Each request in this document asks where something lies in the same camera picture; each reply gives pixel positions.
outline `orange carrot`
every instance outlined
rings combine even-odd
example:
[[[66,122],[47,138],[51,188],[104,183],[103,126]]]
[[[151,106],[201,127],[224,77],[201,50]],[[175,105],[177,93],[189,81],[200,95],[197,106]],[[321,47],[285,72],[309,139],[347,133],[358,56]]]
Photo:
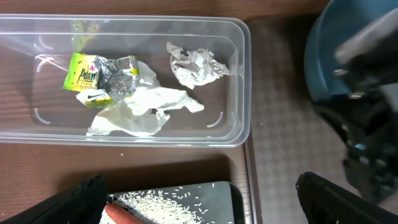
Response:
[[[113,219],[114,222],[116,222],[116,224],[144,224],[128,211],[115,204],[105,205],[105,212]]]

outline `plastic container lid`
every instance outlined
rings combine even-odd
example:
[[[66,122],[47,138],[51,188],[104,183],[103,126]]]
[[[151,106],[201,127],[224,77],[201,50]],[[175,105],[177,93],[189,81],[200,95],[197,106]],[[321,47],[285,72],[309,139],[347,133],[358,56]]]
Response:
[[[0,16],[0,141],[92,146],[235,147],[250,128],[251,42],[245,23],[232,18],[169,16]],[[209,49],[225,63],[224,76],[193,90],[179,84],[166,43],[184,50]],[[187,90],[201,112],[170,110],[155,135],[86,137],[99,110],[62,88],[74,52],[107,58],[135,55],[160,84]],[[37,56],[47,54],[52,63]]]

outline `gray floor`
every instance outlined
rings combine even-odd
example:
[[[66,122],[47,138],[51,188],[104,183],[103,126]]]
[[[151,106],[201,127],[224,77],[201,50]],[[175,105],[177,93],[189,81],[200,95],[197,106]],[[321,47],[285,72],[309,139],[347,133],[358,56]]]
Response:
[[[308,223],[295,189],[299,175],[306,171],[356,192],[345,180],[341,165],[345,147],[313,113],[303,80],[303,46],[315,18],[248,23],[253,76],[250,162],[255,168],[252,181],[258,223]],[[398,213],[398,195],[381,207]]]

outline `wooden surface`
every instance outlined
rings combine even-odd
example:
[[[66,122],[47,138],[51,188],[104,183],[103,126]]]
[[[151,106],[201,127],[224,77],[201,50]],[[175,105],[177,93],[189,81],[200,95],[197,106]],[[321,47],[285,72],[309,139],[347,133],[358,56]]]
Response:
[[[251,223],[243,147],[172,149],[0,144],[0,148],[0,221],[94,174],[104,174],[109,192],[231,181],[242,191],[246,220]]]
[[[328,0],[2,0],[2,13],[223,16],[242,20],[322,10]]]
[[[236,17],[306,14],[328,0],[2,0],[1,13],[149,14]],[[18,113],[10,113],[13,123]],[[110,192],[229,180],[242,191],[246,222],[251,202],[244,148],[183,149],[0,144],[0,221],[83,179],[102,173]]]

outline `crumpled tissue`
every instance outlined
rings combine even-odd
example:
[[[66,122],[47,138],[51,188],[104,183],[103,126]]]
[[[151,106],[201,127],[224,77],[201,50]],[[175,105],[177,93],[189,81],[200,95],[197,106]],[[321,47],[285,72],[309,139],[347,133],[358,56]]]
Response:
[[[190,98],[185,90],[161,87],[156,73],[144,62],[138,61],[140,79],[134,94],[114,106],[100,111],[88,128],[87,136],[109,135],[111,131],[124,131],[133,136],[156,134],[170,119],[165,110],[177,110],[184,106],[195,113],[205,107]]]
[[[181,54],[182,47],[166,45],[172,54],[171,67],[181,85],[193,89],[195,85],[202,86],[215,81],[223,75],[229,75],[228,68],[218,63],[214,54],[206,49],[187,51],[188,56]]]

